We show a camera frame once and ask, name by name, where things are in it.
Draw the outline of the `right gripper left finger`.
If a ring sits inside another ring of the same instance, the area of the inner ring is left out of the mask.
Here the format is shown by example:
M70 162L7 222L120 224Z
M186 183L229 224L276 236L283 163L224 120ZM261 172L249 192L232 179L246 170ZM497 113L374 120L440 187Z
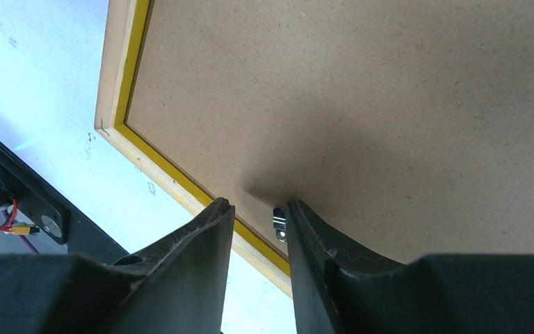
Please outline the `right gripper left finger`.
M0 333L219 333L234 219L217 198L114 264L0 255Z

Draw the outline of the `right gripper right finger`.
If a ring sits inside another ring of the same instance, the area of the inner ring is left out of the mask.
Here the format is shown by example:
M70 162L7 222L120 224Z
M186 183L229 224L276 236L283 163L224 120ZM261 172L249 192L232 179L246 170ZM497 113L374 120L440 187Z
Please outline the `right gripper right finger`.
M286 206L299 333L534 333L534 255L383 257Z

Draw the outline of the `brown cardboard backing board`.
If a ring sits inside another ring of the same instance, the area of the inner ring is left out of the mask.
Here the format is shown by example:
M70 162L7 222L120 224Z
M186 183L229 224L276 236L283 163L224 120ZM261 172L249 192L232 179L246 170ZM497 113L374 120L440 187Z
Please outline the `brown cardboard backing board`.
M534 1L155 1L127 124L271 242L534 253Z

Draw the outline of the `yellow picture frame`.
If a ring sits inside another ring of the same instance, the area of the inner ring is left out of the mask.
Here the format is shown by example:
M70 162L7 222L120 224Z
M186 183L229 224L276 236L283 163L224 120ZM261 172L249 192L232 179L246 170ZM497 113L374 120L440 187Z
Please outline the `yellow picture frame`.
M212 197L126 124L153 1L109 1L99 75L95 130L181 207L199 214ZM239 219L232 248L287 296L287 258Z

